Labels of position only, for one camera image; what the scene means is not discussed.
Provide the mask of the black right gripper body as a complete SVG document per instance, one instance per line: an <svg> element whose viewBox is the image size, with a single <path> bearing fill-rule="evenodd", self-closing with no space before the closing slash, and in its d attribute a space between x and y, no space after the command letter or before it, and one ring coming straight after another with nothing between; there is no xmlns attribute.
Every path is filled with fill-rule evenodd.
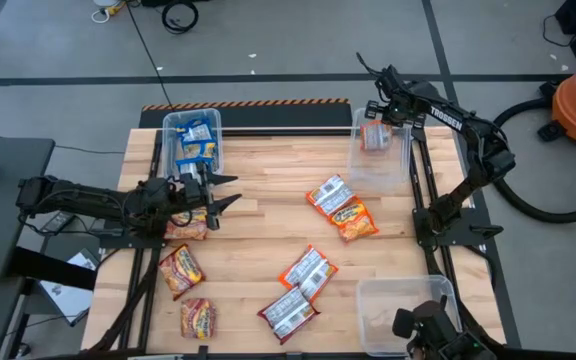
<svg viewBox="0 0 576 360"><path fill-rule="evenodd" d="M384 103L381 122L386 125L412 125L410 111L423 109L426 105L422 95L411 91L395 91L388 93L380 91L380 99Z"/></svg>

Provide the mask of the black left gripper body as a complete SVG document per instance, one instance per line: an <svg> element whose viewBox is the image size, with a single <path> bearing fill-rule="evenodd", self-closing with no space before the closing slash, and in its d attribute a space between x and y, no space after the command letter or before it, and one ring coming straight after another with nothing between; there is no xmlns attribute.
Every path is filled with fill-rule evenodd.
<svg viewBox="0 0 576 360"><path fill-rule="evenodd" d="M209 186L205 172L198 172L197 178L183 174L179 178L179 189L173 189L169 195L168 213L175 225L189 225L196 209L208 210Z"/></svg>

